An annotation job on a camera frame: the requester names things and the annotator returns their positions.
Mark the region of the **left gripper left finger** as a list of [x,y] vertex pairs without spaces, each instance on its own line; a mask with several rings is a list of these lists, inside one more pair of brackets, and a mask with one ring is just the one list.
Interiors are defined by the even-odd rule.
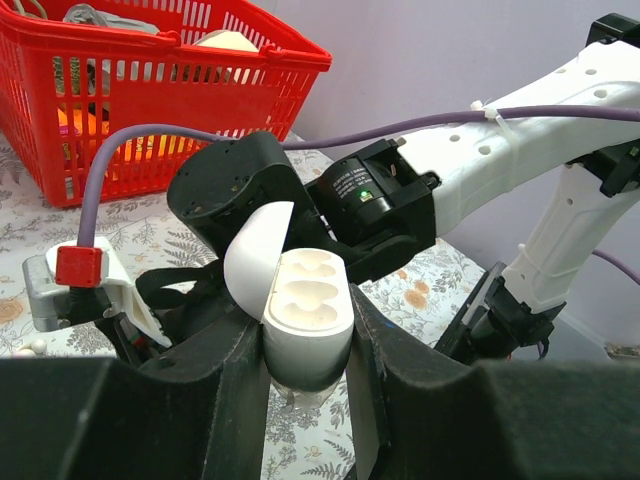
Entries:
[[5,479],[256,479],[269,376],[233,310],[140,367],[112,357],[1,363]]

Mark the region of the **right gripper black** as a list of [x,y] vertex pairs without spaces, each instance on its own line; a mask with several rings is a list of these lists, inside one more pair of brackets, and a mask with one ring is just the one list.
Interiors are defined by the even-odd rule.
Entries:
[[[221,264],[150,270],[136,280],[136,288],[174,346],[235,308]],[[167,351],[144,334],[128,339],[122,321],[119,317],[95,323],[113,344],[119,359],[149,360]]]

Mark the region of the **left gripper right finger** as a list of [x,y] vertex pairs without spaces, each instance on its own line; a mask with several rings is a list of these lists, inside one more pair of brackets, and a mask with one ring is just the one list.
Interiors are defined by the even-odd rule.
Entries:
[[462,365],[350,290],[352,479],[635,479],[639,370],[616,362]]

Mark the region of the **white earbud charging case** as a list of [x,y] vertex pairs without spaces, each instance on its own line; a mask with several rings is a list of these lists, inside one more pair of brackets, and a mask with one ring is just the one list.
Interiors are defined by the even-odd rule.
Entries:
[[263,326],[263,352],[281,386],[318,392],[346,367],[354,311],[342,258],[316,248],[286,250],[294,205],[279,201],[250,215],[223,260],[235,303]]

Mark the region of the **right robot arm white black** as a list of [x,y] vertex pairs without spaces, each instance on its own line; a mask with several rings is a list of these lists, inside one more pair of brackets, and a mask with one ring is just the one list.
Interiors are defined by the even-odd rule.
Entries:
[[577,272],[639,199],[639,24],[602,17],[573,60],[491,104],[343,137],[358,150],[309,183],[288,160],[293,145],[270,133],[199,139],[167,201],[201,241],[225,255],[252,214],[280,203],[285,234],[268,229],[259,246],[332,252],[355,283],[388,275],[480,207],[561,168],[554,203],[516,259],[483,279],[438,343],[462,362],[528,346],[546,355]]

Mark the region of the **red plastic shopping basket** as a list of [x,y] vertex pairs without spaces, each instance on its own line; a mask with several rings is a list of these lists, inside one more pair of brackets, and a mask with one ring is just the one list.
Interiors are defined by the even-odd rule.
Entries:
[[[331,55],[248,1],[98,1],[97,10],[155,25],[151,35],[70,24],[67,1],[1,5],[1,130],[53,206],[78,205],[106,138],[137,124],[173,124],[284,139]],[[242,33],[247,53],[194,43]],[[244,68],[245,84],[204,81]]]

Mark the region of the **grey crumpled bag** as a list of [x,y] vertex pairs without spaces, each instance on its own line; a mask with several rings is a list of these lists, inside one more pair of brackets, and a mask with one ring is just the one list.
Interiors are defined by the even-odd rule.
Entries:
[[127,17],[121,17],[106,11],[97,10],[89,4],[76,4],[70,7],[63,17],[66,23],[91,25],[102,28],[122,29],[156,35],[160,30],[153,24]]

